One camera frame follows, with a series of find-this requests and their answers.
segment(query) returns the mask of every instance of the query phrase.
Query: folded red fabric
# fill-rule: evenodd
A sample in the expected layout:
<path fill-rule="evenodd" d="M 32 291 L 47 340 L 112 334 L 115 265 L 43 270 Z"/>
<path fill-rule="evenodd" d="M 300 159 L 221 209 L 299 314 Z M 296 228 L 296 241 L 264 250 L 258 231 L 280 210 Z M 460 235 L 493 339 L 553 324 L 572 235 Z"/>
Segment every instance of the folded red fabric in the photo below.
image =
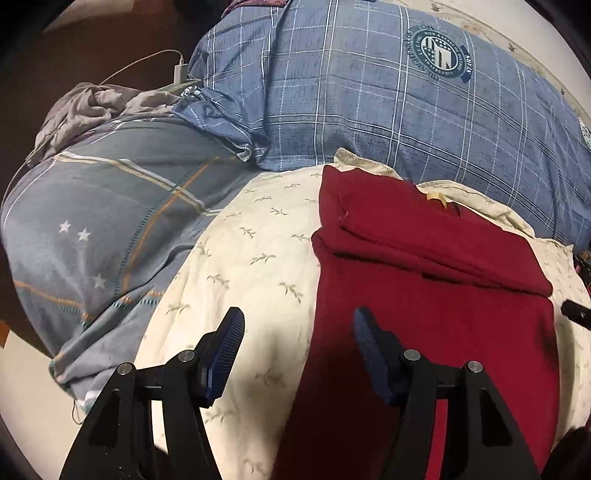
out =
<path fill-rule="evenodd" d="M 319 208 L 314 332 L 272 477 L 379 477 L 397 412 L 372 392 L 357 349 L 360 305 L 432 362 L 481 361 L 542 470 L 558 416 L 558 356 L 552 286 L 527 241 L 358 169 L 325 167 Z M 437 418 L 432 452 L 444 443 Z"/>

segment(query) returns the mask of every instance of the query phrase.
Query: bedding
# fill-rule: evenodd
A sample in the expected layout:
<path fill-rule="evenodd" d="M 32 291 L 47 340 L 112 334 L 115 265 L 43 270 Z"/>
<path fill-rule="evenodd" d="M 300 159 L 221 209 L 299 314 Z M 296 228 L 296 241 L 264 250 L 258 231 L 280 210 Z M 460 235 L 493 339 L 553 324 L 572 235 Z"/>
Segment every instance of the bedding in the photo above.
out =
<path fill-rule="evenodd" d="M 256 173 L 175 116 L 125 116 L 9 194 L 0 225 L 19 299 L 83 412 L 133 360 L 197 238 Z"/>
<path fill-rule="evenodd" d="M 234 9 L 189 68 L 203 87 L 173 111 L 264 169 L 330 162 L 345 147 L 413 183 L 483 192 L 537 236 L 589 243 L 591 151 L 577 115 L 467 30 L 402 5 L 291 0 Z"/>
<path fill-rule="evenodd" d="M 399 178 L 392 168 L 343 149 L 335 165 L 342 171 L 360 167 Z M 247 330 L 224 395 L 202 410 L 223 478 L 266 478 L 272 471 L 313 333 L 320 265 L 310 238 L 320 227 L 322 168 L 261 173 L 245 186 L 209 225 L 175 276 L 135 358 L 138 368 L 162 364 L 194 347 L 230 306 L 244 311 Z M 584 425 L 591 407 L 591 333 L 560 314 L 564 299 L 591 306 L 572 265 L 572 247 L 536 238 L 512 209 L 459 183 L 439 180 L 418 188 L 440 193 L 527 240 L 553 286 L 560 368 L 556 441 L 569 428 Z M 165 449 L 158 408 L 154 439 Z"/>

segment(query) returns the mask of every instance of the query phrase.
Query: blue plaid blanket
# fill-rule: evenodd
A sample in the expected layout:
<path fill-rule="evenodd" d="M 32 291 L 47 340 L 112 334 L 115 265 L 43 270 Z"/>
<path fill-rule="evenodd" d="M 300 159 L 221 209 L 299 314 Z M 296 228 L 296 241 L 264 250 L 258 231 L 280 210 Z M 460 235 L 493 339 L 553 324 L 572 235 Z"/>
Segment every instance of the blue plaid blanket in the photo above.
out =
<path fill-rule="evenodd" d="M 586 247 L 591 152 L 548 81 L 424 12 L 365 0 L 233 10 L 196 47 L 203 88 L 175 113 L 262 168 L 339 147 L 415 183 L 449 179 L 516 210 L 538 236 Z"/>

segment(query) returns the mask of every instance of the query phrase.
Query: embroidered emblem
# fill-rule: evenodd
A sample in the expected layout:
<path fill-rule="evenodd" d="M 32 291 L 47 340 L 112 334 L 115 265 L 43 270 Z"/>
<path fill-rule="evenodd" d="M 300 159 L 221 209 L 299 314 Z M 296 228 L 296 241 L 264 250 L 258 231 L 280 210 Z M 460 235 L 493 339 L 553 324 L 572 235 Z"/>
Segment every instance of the embroidered emblem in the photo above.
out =
<path fill-rule="evenodd" d="M 413 62 L 435 79 L 460 77 L 466 83 L 472 78 L 472 57 L 464 45 L 427 25 L 410 28 L 404 37 Z"/>

